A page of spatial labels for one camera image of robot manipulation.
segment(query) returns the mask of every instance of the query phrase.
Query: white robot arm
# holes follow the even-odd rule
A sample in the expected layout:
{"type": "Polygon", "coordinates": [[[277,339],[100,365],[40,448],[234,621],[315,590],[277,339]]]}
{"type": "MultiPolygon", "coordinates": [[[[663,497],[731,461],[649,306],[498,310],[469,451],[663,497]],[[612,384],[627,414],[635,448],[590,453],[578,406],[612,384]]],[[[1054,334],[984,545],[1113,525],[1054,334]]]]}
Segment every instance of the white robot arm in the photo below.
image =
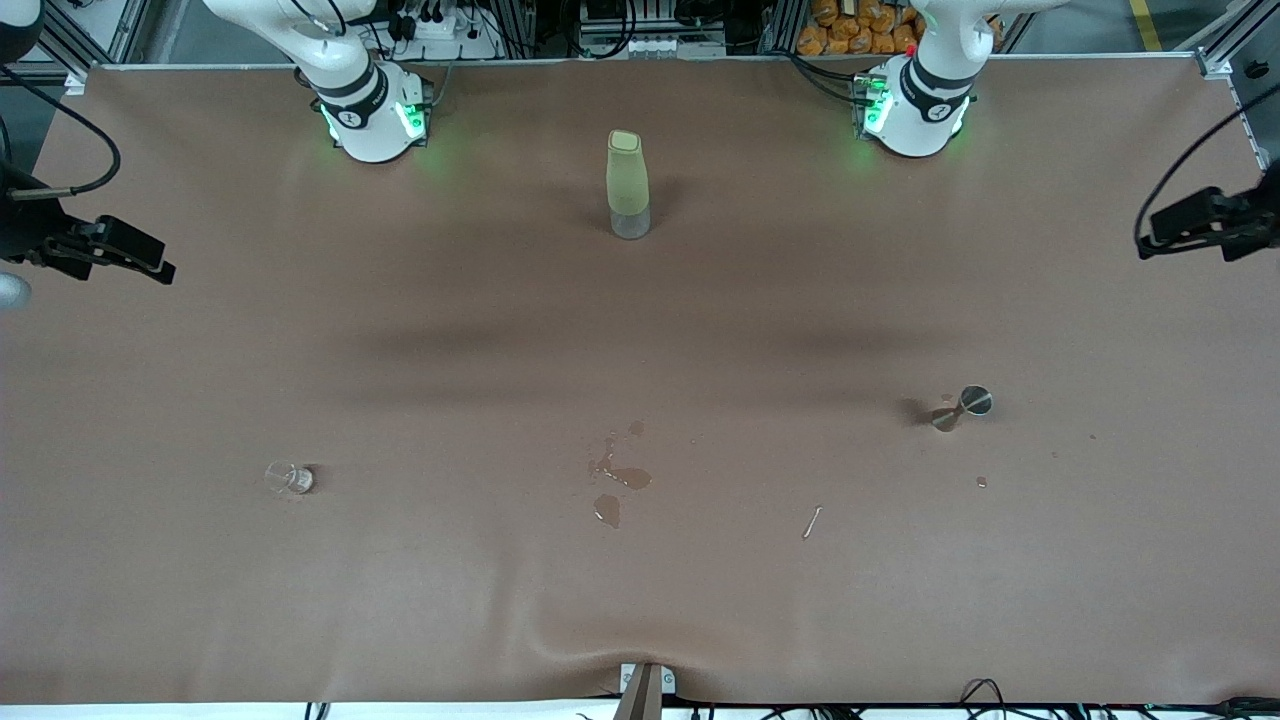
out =
{"type": "Polygon", "coordinates": [[[879,101],[860,110],[863,131],[910,158],[933,155],[960,131],[969,90],[991,56],[986,17],[1037,13],[1066,0],[911,0],[928,29],[913,56],[899,55],[873,74],[886,77],[879,101]]]}
{"type": "Polygon", "coordinates": [[[364,163],[397,158],[426,140],[430,85],[396,63],[374,61],[347,20],[376,0],[205,0],[215,15],[250,29],[297,63],[320,96],[329,133],[364,163]]]}

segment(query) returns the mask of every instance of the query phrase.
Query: bottle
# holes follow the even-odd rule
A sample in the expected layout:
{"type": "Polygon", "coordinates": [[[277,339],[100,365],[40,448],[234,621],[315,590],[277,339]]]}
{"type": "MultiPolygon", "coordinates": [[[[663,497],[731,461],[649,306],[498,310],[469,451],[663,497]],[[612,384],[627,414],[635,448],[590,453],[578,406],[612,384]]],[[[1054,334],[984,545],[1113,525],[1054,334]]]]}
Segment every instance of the bottle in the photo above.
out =
{"type": "Polygon", "coordinates": [[[649,170],[640,136],[625,129],[609,133],[609,164],[604,170],[609,195],[609,224],[623,240],[649,232],[649,170]]]}

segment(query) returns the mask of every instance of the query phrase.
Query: brown table surface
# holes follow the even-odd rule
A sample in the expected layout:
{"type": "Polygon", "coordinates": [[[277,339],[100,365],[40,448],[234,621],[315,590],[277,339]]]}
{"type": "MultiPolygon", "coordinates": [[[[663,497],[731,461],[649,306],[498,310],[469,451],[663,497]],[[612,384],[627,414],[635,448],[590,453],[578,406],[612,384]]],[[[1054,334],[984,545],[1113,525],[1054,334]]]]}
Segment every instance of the brown table surface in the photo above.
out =
{"type": "MultiPolygon", "coordinates": [[[[637,659],[716,701],[1276,694],[1276,255],[1130,242],[1229,88],[1084,59],[979,91],[906,160],[785,63],[468,67],[367,167],[287,72],[93,73],[124,169],[65,205],[178,281],[19,269],[0,701],[599,694],[637,659]],[[989,418],[918,424],[968,383],[989,418]],[[649,487],[590,471],[609,438],[649,487]]],[[[59,118],[38,174],[105,160],[59,118]]],[[[1235,126],[1165,201],[1257,177],[1235,126]]]]}

